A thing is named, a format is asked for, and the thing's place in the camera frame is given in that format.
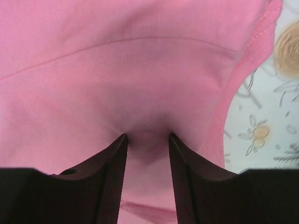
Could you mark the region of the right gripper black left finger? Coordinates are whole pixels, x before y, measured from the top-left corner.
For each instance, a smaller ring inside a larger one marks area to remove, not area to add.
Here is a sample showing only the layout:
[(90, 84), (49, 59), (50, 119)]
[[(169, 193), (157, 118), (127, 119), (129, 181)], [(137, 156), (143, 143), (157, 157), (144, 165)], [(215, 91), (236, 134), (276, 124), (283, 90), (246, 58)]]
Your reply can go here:
[(109, 147), (58, 175), (33, 168), (0, 171), (3, 224), (115, 224), (127, 159), (123, 134)]

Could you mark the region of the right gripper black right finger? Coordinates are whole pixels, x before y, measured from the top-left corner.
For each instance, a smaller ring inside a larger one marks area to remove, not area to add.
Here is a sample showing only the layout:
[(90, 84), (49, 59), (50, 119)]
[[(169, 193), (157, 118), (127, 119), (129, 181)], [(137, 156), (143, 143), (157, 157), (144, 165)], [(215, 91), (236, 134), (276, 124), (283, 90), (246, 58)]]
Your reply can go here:
[(299, 172), (227, 171), (169, 136), (171, 175), (180, 224), (296, 224)]

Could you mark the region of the pink t shirt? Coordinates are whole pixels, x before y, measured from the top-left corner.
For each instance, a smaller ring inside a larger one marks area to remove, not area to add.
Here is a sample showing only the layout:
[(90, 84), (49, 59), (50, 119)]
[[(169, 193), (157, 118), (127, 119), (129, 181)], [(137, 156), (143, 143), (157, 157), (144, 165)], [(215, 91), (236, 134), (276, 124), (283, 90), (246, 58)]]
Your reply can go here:
[(121, 224), (175, 224), (168, 137), (223, 166), (280, 0), (3, 0), (0, 165), (59, 173), (126, 133)]

